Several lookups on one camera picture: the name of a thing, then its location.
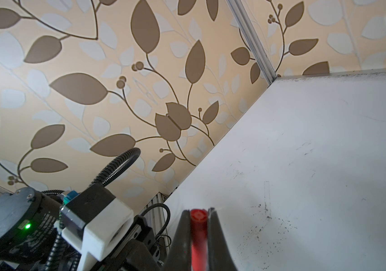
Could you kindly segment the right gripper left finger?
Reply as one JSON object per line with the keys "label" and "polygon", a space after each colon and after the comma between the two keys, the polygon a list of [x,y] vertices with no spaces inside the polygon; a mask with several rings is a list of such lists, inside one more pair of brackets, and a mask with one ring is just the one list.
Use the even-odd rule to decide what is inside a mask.
{"label": "right gripper left finger", "polygon": [[169,254],[161,270],[191,270],[191,217],[189,210],[184,210],[181,213]]}

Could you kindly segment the red highlighter cap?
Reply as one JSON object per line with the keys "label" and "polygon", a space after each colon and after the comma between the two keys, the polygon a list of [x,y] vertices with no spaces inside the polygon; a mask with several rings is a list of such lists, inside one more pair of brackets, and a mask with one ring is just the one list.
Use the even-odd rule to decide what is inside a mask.
{"label": "red highlighter cap", "polygon": [[206,271],[208,260],[206,210],[193,209],[191,219],[191,267],[193,271]]}

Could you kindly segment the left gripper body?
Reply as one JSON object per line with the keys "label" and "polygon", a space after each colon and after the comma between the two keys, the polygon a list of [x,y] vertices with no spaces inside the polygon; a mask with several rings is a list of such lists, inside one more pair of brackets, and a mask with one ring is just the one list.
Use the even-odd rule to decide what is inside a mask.
{"label": "left gripper body", "polygon": [[159,271],[166,260],[166,243],[146,218],[137,215],[126,236],[93,271]]}

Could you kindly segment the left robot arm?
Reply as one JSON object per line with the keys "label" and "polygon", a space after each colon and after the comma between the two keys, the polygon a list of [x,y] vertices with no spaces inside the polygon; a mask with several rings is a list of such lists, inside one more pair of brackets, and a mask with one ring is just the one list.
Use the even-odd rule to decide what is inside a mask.
{"label": "left robot arm", "polygon": [[140,154],[123,152],[82,192],[28,187],[0,196],[0,270],[160,270],[163,232],[107,188]]}

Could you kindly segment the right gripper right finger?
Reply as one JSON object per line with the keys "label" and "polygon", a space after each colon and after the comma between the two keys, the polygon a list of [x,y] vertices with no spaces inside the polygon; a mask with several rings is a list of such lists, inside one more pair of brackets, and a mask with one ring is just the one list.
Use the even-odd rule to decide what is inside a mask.
{"label": "right gripper right finger", "polygon": [[237,271],[215,208],[208,210],[207,246],[209,271]]}

